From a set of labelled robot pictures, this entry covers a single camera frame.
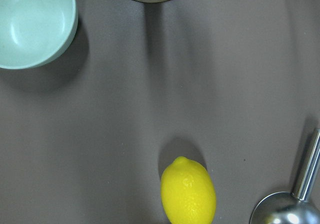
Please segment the silver utensil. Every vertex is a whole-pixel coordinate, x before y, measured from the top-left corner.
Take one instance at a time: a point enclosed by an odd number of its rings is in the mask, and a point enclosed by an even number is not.
[[[320,166],[320,129],[316,128],[293,191],[276,192],[254,208],[250,224],[320,224],[320,211],[309,202]]]

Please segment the tabletop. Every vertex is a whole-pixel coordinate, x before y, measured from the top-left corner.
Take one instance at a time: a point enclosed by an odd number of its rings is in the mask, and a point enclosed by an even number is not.
[[[319,127],[320,0],[76,1],[62,56],[0,70],[0,223],[168,224],[180,155],[207,168],[215,224],[291,190]]]

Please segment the metal handle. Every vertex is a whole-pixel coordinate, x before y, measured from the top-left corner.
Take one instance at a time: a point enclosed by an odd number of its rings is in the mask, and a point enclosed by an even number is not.
[[[320,129],[316,128],[306,152],[301,171],[292,191],[295,198],[308,201],[320,166]]]

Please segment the metal ladle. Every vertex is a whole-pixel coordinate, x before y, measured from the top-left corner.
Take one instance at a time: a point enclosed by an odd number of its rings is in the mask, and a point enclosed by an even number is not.
[[[320,166],[320,129],[316,128],[292,193],[276,192],[261,200],[250,224],[320,224],[320,211],[308,202]]]

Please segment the yellow lemon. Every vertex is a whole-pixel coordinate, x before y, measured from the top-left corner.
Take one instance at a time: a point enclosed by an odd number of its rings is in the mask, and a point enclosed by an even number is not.
[[[172,224],[211,224],[216,192],[206,169],[183,156],[170,164],[161,177],[161,200]]]

